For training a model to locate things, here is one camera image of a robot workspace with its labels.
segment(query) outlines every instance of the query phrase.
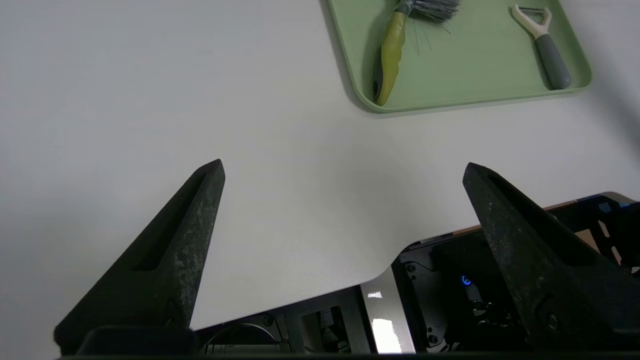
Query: table surface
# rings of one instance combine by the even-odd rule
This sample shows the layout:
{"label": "table surface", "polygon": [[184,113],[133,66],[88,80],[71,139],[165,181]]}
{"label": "table surface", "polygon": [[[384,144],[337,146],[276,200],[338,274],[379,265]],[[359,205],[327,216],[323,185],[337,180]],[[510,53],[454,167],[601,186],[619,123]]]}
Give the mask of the table surface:
{"label": "table surface", "polygon": [[542,206],[640,199],[640,2],[564,5],[587,90],[378,115],[319,1],[2,1],[0,348],[54,357],[53,327],[216,158],[194,328],[368,281],[476,224],[469,161]]}

